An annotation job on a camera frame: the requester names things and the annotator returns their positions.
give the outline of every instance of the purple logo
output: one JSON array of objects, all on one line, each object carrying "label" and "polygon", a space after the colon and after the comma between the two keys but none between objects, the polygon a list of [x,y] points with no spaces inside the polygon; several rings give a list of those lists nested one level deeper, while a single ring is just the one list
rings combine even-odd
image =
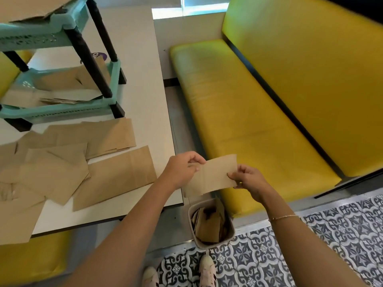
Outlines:
[{"label": "purple logo", "polygon": [[92,53],[93,58],[97,58],[100,55],[102,55],[102,58],[103,58],[104,61],[107,60],[108,56],[105,53],[103,53],[103,52],[94,52],[94,53]]}]

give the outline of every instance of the bracelet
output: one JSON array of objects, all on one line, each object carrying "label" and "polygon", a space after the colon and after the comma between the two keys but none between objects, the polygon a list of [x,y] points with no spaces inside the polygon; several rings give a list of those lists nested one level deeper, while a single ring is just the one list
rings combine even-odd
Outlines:
[{"label": "bracelet", "polygon": [[298,217],[296,214],[293,214],[293,215],[284,215],[283,217],[273,217],[273,218],[270,218],[269,221],[272,222],[274,220],[280,220],[281,218],[286,218],[286,217]]}]

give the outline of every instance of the black and white floor tile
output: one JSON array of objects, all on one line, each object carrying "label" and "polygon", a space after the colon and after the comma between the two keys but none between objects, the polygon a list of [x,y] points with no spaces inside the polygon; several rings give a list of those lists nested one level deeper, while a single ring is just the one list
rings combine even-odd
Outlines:
[{"label": "black and white floor tile", "polygon": [[[370,286],[383,287],[383,196],[301,219]],[[198,287],[198,248],[165,257],[160,287]],[[219,287],[295,286],[271,227],[238,235],[210,250]]]}]

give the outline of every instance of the person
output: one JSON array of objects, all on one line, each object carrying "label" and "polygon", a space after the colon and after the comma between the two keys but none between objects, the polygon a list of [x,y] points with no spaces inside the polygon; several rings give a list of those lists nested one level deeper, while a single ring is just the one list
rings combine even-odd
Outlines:
[{"label": "person", "polygon": [[[126,287],[135,283],[161,210],[170,195],[187,184],[206,160],[196,152],[172,156],[163,173],[122,222],[64,282],[63,287]],[[247,165],[227,174],[247,189],[268,214],[280,250],[297,287],[366,286],[357,274],[297,217],[261,172]],[[212,258],[200,262],[200,287],[217,287]],[[158,287],[154,268],[145,270],[142,284]]]}]

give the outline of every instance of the table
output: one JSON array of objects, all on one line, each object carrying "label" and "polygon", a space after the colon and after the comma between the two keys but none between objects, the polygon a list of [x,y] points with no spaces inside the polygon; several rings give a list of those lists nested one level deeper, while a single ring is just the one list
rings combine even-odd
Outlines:
[{"label": "table", "polygon": [[[127,84],[120,86],[121,96],[117,100],[124,109],[125,116],[132,119],[137,142],[137,147],[132,149],[149,146],[158,176],[164,170],[169,157],[174,155],[174,145],[151,8],[148,6],[106,8],[100,9],[100,12],[127,78]],[[92,19],[89,19],[83,36],[91,52],[107,53]],[[28,65],[44,70],[79,66],[80,60],[72,47],[46,48],[39,49]],[[52,124],[96,122],[113,119],[113,115],[110,112],[108,115],[81,118],[73,115],[67,118],[67,120],[34,124],[32,130],[42,133]],[[19,133],[4,120],[0,120],[0,131],[2,133],[0,144],[15,141],[25,134]],[[91,159],[89,163],[129,150],[97,157]],[[72,198],[65,206],[47,200],[33,235],[118,219],[134,207],[148,188],[149,186],[141,187],[77,212],[72,212]],[[183,205],[180,189],[175,191],[165,204],[166,207],[174,205]]]}]

